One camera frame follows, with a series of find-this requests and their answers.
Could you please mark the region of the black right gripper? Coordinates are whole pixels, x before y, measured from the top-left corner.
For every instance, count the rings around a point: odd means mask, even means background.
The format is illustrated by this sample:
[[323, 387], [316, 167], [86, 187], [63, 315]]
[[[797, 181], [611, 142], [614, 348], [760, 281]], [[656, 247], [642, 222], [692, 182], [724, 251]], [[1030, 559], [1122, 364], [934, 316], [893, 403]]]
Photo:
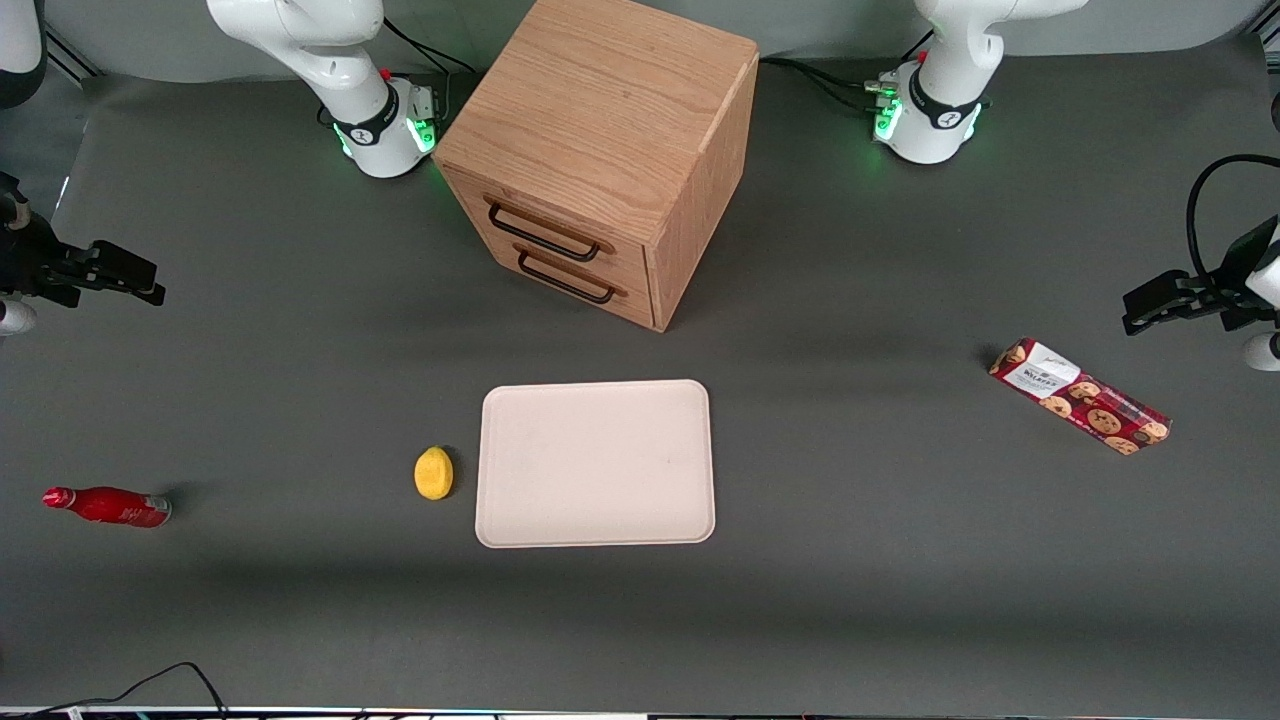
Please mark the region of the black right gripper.
[[50, 270], [68, 259], [76, 286], [115, 291], [155, 307], [165, 302], [166, 288], [155, 283], [157, 266], [105, 240], [73, 249], [58, 240], [50, 224], [29, 206], [20, 182], [1, 173], [1, 292], [46, 299], [61, 306], [79, 304], [79, 291], [63, 284]]

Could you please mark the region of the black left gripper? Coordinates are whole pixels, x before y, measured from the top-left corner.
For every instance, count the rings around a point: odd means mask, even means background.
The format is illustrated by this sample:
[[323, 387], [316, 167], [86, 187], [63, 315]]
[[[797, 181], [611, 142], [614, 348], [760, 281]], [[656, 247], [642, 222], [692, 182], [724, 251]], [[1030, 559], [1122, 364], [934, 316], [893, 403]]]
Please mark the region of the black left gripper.
[[1123, 296], [1123, 329], [1133, 337], [1172, 320], [1216, 315], [1226, 332], [1256, 322], [1277, 324], [1279, 229], [1271, 217], [1234, 241], [1211, 281], [1225, 297], [1204, 306], [1201, 282], [1183, 270], [1169, 270]]

